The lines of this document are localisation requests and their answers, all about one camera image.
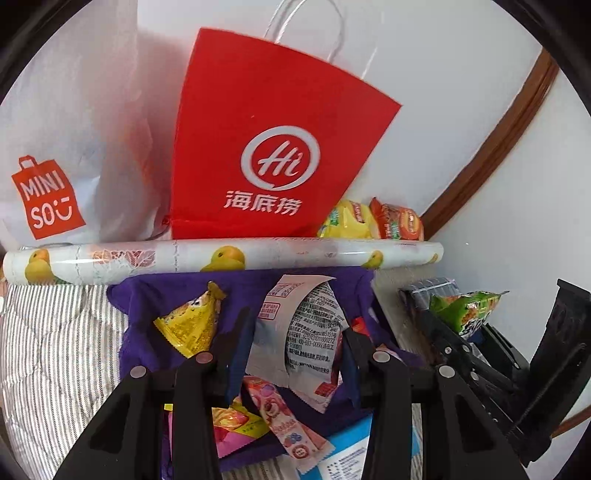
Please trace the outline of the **striped mattress cover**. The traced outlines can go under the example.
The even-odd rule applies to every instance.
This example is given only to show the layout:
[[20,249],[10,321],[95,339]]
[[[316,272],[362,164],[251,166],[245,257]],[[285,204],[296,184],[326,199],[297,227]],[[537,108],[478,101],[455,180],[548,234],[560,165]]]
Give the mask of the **striped mattress cover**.
[[1,326],[8,438],[32,479],[50,479],[118,384],[128,316],[106,285],[12,285]]

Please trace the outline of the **rolled duck print mat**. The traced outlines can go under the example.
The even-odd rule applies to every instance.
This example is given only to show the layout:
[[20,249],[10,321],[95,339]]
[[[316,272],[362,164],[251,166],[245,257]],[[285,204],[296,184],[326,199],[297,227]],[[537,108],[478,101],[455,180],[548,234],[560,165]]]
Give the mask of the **rolled duck print mat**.
[[393,269],[442,260],[439,242],[342,238],[158,240],[45,245],[5,254],[15,285],[110,285],[144,274],[362,266]]

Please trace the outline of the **red Haidilao paper bag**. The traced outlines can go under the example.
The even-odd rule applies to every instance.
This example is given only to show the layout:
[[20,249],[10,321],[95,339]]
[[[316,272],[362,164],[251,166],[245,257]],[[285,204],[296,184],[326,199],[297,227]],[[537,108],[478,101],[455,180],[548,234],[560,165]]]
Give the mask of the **red Haidilao paper bag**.
[[177,115],[172,236],[314,236],[399,109],[311,55],[201,29]]

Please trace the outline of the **blue tissue pack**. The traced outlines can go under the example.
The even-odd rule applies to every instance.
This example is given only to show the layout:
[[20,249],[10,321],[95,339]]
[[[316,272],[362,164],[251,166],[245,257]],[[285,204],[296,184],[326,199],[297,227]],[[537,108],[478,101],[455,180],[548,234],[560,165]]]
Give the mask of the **blue tissue pack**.
[[329,435],[335,449],[308,473],[300,474],[303,480],[356,480],[363,475],[370,427],[373,416],[356,421],[341,431]]

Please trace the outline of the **pink strawberry candy packet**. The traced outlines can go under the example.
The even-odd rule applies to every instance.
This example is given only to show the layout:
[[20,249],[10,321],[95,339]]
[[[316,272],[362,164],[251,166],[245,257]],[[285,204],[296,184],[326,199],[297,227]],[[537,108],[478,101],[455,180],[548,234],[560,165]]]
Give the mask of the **pink strawberry candy packet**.
[[298,472],[307,474],[335,451],[329,440],[297,420],[276,386],[255,376],[246,376],[243,383],[260,416]]

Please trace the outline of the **pink yellow snack bag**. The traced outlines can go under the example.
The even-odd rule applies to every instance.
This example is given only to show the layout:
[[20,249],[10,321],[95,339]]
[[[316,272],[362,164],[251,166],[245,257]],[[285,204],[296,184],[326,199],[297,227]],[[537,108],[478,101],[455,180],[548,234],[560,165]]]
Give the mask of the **pink yellow snack bag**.
[[249,412],[236,396],[228,408],[211,409],[217,457],[219,459],[259,440],[270,432],[262,417]]

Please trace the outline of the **purple cloth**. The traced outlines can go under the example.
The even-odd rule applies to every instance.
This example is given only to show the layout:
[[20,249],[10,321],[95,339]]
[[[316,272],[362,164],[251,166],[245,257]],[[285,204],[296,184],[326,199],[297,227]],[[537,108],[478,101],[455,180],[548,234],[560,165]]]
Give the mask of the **purple cloth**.
[[[374,271],[363,267],[325,267],[287,270],[245,270],[205,273],[151,274],[131,277],[107,288],[111,305],[128,316],[128,327],[119,349],[119,377],[123,379],[132,367],[142,365],[154,372],[176,368],[185,357],[178,353],[156,330],[153,321],[160,315],[205,291],[207,282],[216,283],[228,295],[221,303],[216,333],[231,331],[240,311],[249,308],[250,315],[259,313],[263,299],[283,274],[325,275],[335,277],[330,282],[335,298],[344,311],[346,320],[363,316],[375,346],[385,344],[412,367],[423,367],[419,355],[401,350],[389,333],[372,316],[370,307],[375,299],[372,289]],[[325,414],[318,413],[301,401],[293,392],[280,388],[280,395],[297,419],[325,438],[344,430],[370,414],[353,406],[349,388],[344,384],[335,392]],[[245,467],[284,453],[279,441],[270,434],[253,442],[252,446],[219,460],[221,472]]]

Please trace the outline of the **white printed snack packet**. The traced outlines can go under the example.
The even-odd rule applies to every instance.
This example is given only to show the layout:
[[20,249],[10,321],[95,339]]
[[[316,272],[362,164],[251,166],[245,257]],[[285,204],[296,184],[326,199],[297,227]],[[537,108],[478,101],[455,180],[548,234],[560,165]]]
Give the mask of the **white printed snack packet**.
[[256,317],[245,372],[290,389],[319,413],[339,387],[342,333],[349,328],[325,275],[284,275]]

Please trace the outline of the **yellow chips bag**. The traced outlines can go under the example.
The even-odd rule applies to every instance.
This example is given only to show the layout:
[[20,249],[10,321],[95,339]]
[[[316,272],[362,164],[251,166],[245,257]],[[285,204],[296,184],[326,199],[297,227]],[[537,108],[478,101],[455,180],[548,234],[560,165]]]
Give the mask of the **yellow chips bag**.
[[319,238],[380,239],[372,211],[367,205],[342,199],[322,223]]

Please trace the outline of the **green snack packet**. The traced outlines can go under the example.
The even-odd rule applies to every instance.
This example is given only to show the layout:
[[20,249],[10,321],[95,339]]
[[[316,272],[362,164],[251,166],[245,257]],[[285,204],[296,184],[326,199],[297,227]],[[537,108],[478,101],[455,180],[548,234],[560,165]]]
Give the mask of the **green snack packet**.
[[488,321],[488,317],[506,294],[507,291],[476,291],[452,296],[434,295],[430,300],[429,310],[452,331],[468,339]]

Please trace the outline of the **yellow triangular snack packet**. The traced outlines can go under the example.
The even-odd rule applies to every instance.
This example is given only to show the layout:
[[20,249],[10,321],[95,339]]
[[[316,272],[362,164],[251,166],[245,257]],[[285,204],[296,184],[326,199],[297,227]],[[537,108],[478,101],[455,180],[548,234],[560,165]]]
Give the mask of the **yellow triangular snack packet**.
[[208,282],[204,294],[156,318],[153,325],[178,353],[191,358],[211,347],[225,298],[216,283]]

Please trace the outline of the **brown wooden door frame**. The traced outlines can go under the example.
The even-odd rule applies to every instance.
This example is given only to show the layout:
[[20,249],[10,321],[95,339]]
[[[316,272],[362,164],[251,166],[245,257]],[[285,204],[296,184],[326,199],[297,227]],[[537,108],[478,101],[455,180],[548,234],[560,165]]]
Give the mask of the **brown wooden door frame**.
[[539,112],[559,72],[542,49],[521,90],[472,160],[422,216],[425,239],[432,239],[480,190],[517,145]]

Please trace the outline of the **orange chips bag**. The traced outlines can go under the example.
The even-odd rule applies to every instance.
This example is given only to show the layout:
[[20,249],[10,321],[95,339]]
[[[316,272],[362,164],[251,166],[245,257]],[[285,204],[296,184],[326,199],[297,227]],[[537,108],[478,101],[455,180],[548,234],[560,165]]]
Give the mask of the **orange chips bag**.
[[421,217],[408,207],[382,203],[376,197],[370,201],[372,212],[382,239],[423,241]]

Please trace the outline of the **white Miniso plastic bag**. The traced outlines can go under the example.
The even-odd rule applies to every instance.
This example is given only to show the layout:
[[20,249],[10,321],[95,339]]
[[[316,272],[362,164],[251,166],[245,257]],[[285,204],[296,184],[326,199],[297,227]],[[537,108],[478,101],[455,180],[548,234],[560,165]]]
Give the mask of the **white Miniso plastic bag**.
[[1,5],[1,247],[153,240],[167,230],[182,55],[137,1]]

